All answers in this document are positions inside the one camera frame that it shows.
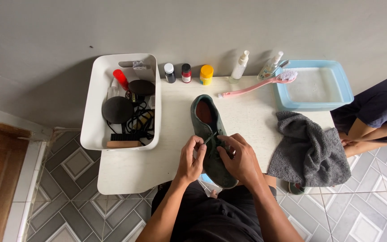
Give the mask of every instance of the man's left hand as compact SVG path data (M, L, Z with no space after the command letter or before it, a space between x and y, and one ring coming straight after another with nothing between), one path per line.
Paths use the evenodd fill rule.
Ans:
M196 159L194 149L198 147ZM189 185L201 175L202 162L206 155L207 146L204 140L196 135L191 136L186 145L181 149L180 163L174 179L179 179L182 183Z

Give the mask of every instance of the pink brush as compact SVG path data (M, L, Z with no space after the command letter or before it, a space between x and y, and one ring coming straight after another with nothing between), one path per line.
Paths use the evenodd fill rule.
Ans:
M285 71L276 77L263 80L260 83L253 85L253 86L250 86L248 88L238 90L238 91L229 92L229 93L219 93L218 97L238 96L238 95L253 91L256 88L259 88L259 87L266 85L268 83L283 83L283 84L291 83L297 78L297 75L298 75L298 72L296 72L296 71Z

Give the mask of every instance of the white storage bin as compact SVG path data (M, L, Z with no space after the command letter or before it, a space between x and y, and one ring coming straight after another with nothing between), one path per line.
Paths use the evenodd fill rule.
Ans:
M146 60L151 65L154 72L155 84L155 112L154 112L154 138L146 146L109 149L107 141L110 141L110 135L113 131L108 127L106 120L101 113L102 105L107 100L107 89L113 81L113 71L121 69L128 81L139 79L132 67L122 67L124 64L132 61ZM122 92L119 96L124 96L124 90L119 87ZM85 113L83 116L83 126L80 135L80 142L85 149L94 150L148 150L153 149L159 140L161 129L161 80L159 77L158 64L156 58L151 54L119 54L98 57L92 67L92 73L89 83L89 91L87 94Z

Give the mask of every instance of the shoe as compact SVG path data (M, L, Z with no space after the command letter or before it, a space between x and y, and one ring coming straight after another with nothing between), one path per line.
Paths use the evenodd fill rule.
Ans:
M298 183L290 182L288 186L289 186L289 191L293 195L301 195L301 194L304 194L305 192L305 187L300 186L300 184Z
M209 95L198 96L192 102L191 118L195 135L201 137L207 145L206 156L202 163L204 171L219 187L224 189L235 187L238 180L225 168L217 150L217 146L228 150L225 143L217 138L218 135L226 135L226 132L219 112Z

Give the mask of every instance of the yellow bottle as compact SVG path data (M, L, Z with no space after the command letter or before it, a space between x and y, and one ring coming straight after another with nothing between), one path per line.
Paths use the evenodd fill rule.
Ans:
M210 85L213 78L213 68L211 65L203 65L200 72L200 82L202 85Z

